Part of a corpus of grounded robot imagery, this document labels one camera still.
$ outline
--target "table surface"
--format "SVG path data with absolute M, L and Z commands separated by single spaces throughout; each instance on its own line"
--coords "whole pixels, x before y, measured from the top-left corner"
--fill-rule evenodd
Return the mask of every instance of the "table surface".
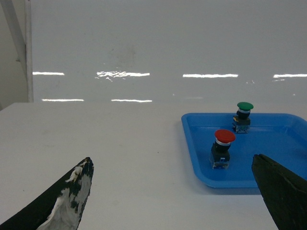
M 181 116 L 233 111 L 224 104 L 13 104 L 0 111 L 0 222 L 90 156 L 81 230 L 276 230 L 258 189 L 213 189 L 193 173 Z M 307 119 L 303 104 L 255 104 L 253 112 Z

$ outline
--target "red cap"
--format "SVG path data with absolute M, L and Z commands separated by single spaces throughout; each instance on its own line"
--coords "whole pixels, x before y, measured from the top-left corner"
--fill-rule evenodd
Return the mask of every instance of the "red cap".
M 225 144 L 229 142 L 233 142 L 236 139 L 236 136 L 234 135 L 234 133 L 226 129 L 216 130 L 214 135 L 218 141 L 225 143 Z

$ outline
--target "white ring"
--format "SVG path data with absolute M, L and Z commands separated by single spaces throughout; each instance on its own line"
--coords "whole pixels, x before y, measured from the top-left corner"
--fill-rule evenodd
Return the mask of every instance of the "white ring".
M 238 109 L 238 111 L 243 113 L 243 114 L 249 114 L 250 113 L 250 110 L 245 111 L 245 110 L 242 110 L 242 109 Z
M 229 145 L 231 144 L 231 142 L 222 143 L 222 142 L 220 142 L 217 138 L 215 139 L 215 142 L 218 143 L 219 145 L 222 145 L 222 146 L 229 146 Z

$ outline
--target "plastic tray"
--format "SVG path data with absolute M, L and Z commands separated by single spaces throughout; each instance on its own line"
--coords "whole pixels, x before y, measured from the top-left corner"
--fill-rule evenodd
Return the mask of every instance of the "plastic tray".
M 235 114 L 190 113 L 182 116 L 183 129 L 195 175 L 215 188 L 257 187 L 251 165 L 254 154 L 265 154 L 307 178 L 307 122 L 290 114 L 251 114 L 247 134 L 236 134 L 229 149 L 228 169 L 212 169 L 209 155 L 218 129 L 232 130 Z

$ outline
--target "green button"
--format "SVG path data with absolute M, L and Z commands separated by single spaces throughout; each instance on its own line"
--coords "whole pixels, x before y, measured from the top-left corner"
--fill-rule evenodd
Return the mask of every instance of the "green button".
M 239 109 L 241 109 L 243 111 L 249 111 L 249 110 L 254 108 L 254 106 L 251 103 L 248 103 L 248 102 L 239 102 L 237 104 L 237 106 L 239 107 Z

